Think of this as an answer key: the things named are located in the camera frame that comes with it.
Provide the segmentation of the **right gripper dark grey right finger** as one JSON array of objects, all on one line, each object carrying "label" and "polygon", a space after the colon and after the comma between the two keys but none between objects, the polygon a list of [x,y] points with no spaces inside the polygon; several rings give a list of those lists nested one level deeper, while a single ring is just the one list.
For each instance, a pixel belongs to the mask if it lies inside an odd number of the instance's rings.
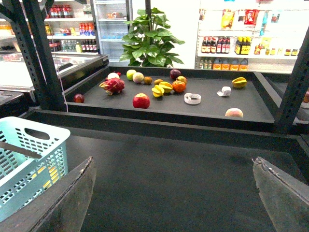
[{"label": "right gripper dark grey right finger", "polygon": [[278,232],[309,230],[309,186],[262,157],[253,160],[260,199]]}]

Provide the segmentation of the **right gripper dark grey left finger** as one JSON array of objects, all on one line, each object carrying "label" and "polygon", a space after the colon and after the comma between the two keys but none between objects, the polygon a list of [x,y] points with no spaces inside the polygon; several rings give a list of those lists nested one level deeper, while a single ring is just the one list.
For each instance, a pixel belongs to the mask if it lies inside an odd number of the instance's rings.
[{"label": "right gripper dark grey left finger", "polygon": [[78,232],[91,202],[96,180],[92,157],[46,192],[0,224],[2,232]]}]

